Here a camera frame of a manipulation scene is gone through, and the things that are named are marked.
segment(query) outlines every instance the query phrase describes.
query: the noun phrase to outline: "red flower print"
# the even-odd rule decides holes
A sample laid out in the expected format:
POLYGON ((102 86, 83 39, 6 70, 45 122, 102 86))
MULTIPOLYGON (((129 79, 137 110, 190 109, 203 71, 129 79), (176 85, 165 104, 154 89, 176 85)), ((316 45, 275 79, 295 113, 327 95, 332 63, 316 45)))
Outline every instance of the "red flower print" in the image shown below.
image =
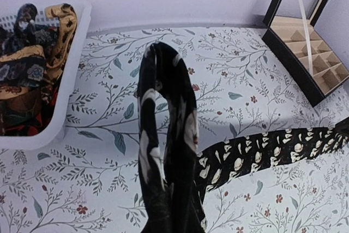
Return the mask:
POLYGON ((267 210, 265 210, 265 212, 264 212, 264 216, 270 217, 270 215, 271 215, 270 209, 267 208, 267 210))
POLYGON ((110 43, 113 43, 113 44, 115 44, 117 41, 118 41, 117 38, 112 38, 112 39, 110 39, 110 43))
POLYGON ((38 132, 37 128, 35 128, 35 127, 29 127, 28 128, 28 136, 35 136, 38 133, 39 132, 38 132))
POLYGON ((251 97, 251 102, 253 102, 253 103, 257 103, 258 102, 258 100, 256 99, 256 96, 252 96, 251 97))
POLYGON ((249 201, 251 199, 250 193, 248 193, 247 195, 244 195, 244 198, 247 201, 249 201))
POLYGON ((236 228, 236 233, 244 233, 244 227, 242 226, 241 228, 238 226, 236 228))
POLYGON ((85 64, 84 63, 80 63, 79 64, 79 69, 83 69, 85 67, 85 64))
POLYGON ((283 199, 284 198, 282 197, 281 194, 280 195, 276 195, 276 203, 281 203, 283 199))
POLYGON ((0 195, 0 204, 4 204, 5 203, 5 195, 2 194, 0 195))
POLYGON ((192 87, 192 89, 193 89, 194 91, 200 90, 200 88, 199 88, 199 86, 198 86, 197 84, 193 84, 191 87, 192 87))
POLYGON ((87 207, 83 207, 82 205, 79 205, 79 207, 76 209, 76 211, 78 211, 78 213, 80 215, 82 215, 82 214, 85 215, 87 210, 88 210, 88 208, 87 207))
POLYGON ((190 75, 194 74, 195 73, 194 68, 188 68, 188 73, 190 75))
POLYGON ((58 97, 58 92, 54 92, 50 101, 50 105, 51 106, 55 106, 56 102, 57 102, 57 97, 58 97))

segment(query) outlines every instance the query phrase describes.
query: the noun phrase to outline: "fabric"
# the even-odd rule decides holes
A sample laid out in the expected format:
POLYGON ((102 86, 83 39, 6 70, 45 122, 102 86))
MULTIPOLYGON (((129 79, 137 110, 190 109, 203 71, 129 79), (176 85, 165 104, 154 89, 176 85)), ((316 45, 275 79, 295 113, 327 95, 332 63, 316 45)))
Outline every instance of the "fabric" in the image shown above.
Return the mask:
POLYGON ((5 135, 5 124, 4 124, 4 117, 3 117, 3 111, 0 106, 0 136, 5 135))
POLYGON ((40 89, 36 88, 15 98, 0 100, 5 128, 21 124, 41 112, 40 89))
POLYGON ((138 166, 148 214, 142 232, 204 232, 207 220, 202 203, 206 192, 252 172, 335 152, 349 136, 347 118, 335 128, 286 129, 227 140, 209 146, 196 160, 197 106, 188 69, 179 53, 161 42, 152 44, 143 56, 137 94, 138 166), (169 104, 165 180, 161 175, 155 91, 169 104))
POLYGON ((49 104, 52 98, 50 85, 54 85, 63 74, 77 27, 77 17, 74 8, 69 4, 48 7, 45 12, 49 19, 59 18, 60 25, 57 44, 52 49, 51 56, 47 58, 47 68, 44 75, 44 81, 47 84, 44 85, 41 96, 44 103, 49 104))
MULTIPOLYGON (((208 25, 143 31, 89 34, 63 139, 30 151, 0 149, 1 232, 141 232, 148 218, 138 172, 135 91, 143 52, 159 38, 180 53, 188 68, 200 124, 198 152, 251 134, 334 127, 349 116, 343 87, 311 107, 262 42, 262 30, 208 25), (97 74, 108 65, 107 73, 97 74), (18 224, 11 223, 15 212, 18 224)), ((169 110, 166 99, 156 94, 163 156, 169 110)), ((23 132, 31 131, 25 126, 23 132)), ((206 233, 349 232, 348 146, 233 178, 206 192, 206 233)))
POLYGON ((36 25, 36 7, 25 4, 17 14, 14 34, 0 30, 0 103, 6 135, 35 135, 53 115, 77 19, 68 4, 45 12, 50 19, 59 18, 60 26, 36 25))

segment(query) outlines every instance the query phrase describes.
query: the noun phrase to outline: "leaf print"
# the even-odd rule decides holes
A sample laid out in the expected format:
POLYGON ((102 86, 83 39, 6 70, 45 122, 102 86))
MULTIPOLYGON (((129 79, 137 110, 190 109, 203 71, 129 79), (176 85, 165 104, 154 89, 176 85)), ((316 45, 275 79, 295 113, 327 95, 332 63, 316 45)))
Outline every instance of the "leaf print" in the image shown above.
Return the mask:
POLYGON ((157 105, 157 111, 160 111, 160 110, 164 109, 165 107, 167 107, 167 103, 161 103, 161 104, 157 105))
POLYGON ((120 63, 120 60, 119 60, 118 57, 115 57, 115 58, 114 58, 113 63, 114 63, 115 66, 117 66, 119 69, 122 70, 122 68, 121 68, 121 63, 120 63))
POLYGON ((255 78, 253 77, 252 73, 251 73, 248 69, 246 69, 246 73, 247 73, 251 78, 255 79, 255 78))
POLYGON ((43 152, 38 154, 38 160, 42 160, 44 158, 50 158, 50 155, 43 153, 43 152))
POLYGON ((138 75, 138 73, 140 72, 140 68, 141 68, 141 66, 139 65, 137 68, 132 70, 131 73, 130 73, 130 76, 131 77, 136 77, 138 75))
POLYGON ((302 223, 302 219, 300 219, 300 221, 297 223, 296 229, 294 230, 295 232, 298 231, 298 229, 300 228, 301 223, 302 223))
POLYGON ((233 92, 228 92, 229 98, 231 100, 235 100, 238 98, 242 98, 242 95, 238 94, 238 93, 233 93, 233 92))
POLYGON ((41 208, 40 204, 37 202, 37 200, 33 197, 34 199, 34 209, 37 212, 38 218, 41 218, 43 216, 43 209, 41 208))
POLYGON ((257 189, 256 189, 255 195, 258 195, 262 191, 262 188, 263 188, 263 182, 258 180, 257 181, 257 189))
POLYGON ((120 48, 122 48, 124 45, 126 45, 126 43, 116 45, 116 46, 114 47, 114 50, 120 49, 120 48))
POLYGON ((134 203, 135 204, 136 204, 137 200, 138 200, 138 193, 136 193, 135 198, 134 198, 134 203))
POLYGON ((250 45, 250 47, 254 50, 258 50, 257 48, 255 48, 254 46, 250 45))
POLYGON ((144 35, 152 35, 152 33, 149 33, 149 32, 147 32, 147 31, 145 31, 145 30, 142 30, 142 33, 143 33, 144 35))
POLYGON ((187 31, 189 34, 195 35, 195 33, 191 30, 185 29, 185 31, 187 31))
POLYGON ((147 216, 144 214, 143 211, 140 210, 140 214, 142 215, 142 217, 146 218, 147 216))
POLYGON ((298 202, 293 197, 290 196, 290 198, 292 200, 292 204, 294 205, 295 209, 298 209, 298 202))
POLYGON ((233 138, 236 138, 237 132, 236 132, 235 127, 233 126, 232 123, 229 123, 229 129, 230 129, 230 132, 233 134, 233 138))
POLYGON ((97 135, 93 134, 92 132, 89 131, 79 131, 78 132, 79 135, 85 136, 89 139, 99 139, 101 141, 103 141, 103 139, 101 139, 100 137, 98 137, 97 135))
POLYGON ((133 114, 135 111, 135 104, 132 102, 126 109, 126 111, 124 112, 124 118, 126 120, 132 118, 133 114))
POLYGON ((10 66, 7 64, 5 64, 0 68, 0 81, 4 81, 4 79, 8 75, 9 70, 10 70, 10 66))
POLYGON ((116 146, 116 148, 125 155, 126 145, 124 141, 124 136, 119 132, 113 130, 111 130, 110 133, 112 133, 114 136, 114 145, 116 146))

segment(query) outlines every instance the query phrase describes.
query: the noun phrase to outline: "botanical print surface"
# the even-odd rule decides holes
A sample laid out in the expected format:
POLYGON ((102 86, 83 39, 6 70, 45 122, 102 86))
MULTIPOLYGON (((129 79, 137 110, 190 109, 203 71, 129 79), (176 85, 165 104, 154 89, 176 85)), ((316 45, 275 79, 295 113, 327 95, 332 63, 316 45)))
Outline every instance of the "botanical print surface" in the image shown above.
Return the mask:
MULTIPOLYGON (((0 232, 138 233, 146 222, 137 172, 136 83, 143 52, 163 41, 182 55, 195 91, 198 151, 268 130, 333 126, 349 115, 337 89, 312 108, 248 28, 162 28, 86 40, 63 141, 0 150, 0 232)), ((157 96, 161 145, 168 125, 157 96)), ((236 178, 207 193, 207 232, 347 232, 348 155, 320 156, 236 178)))

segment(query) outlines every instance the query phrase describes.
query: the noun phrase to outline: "white plastic basket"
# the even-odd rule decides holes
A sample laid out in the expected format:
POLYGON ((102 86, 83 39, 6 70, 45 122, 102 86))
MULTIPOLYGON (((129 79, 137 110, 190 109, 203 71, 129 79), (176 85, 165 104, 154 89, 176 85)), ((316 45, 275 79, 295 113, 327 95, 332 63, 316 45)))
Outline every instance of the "white plastic basket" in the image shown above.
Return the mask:
MULTIPOLYGON (((11 150, 35 150, 64 138, 64 122, 67 114, 69 96, 74 89, 77 68, 91 21, 92 5, 85 1, 61 1, 47 5, 37 5, 33 3, 38 9, 37 23, 41 25, 59 26, 58 19, 49 20, 46 18, 45 8, 61 3, 67 3, 73 6, 77 15, 77 29, 64 67, 52 120, 41 133, 35 136, 0 136, 0 148, 8 148, 11 150)), ((16 14, 17 10, 16 13, 0 15, 0 26, 7 31, 11 31, 16 20, 16 14)))

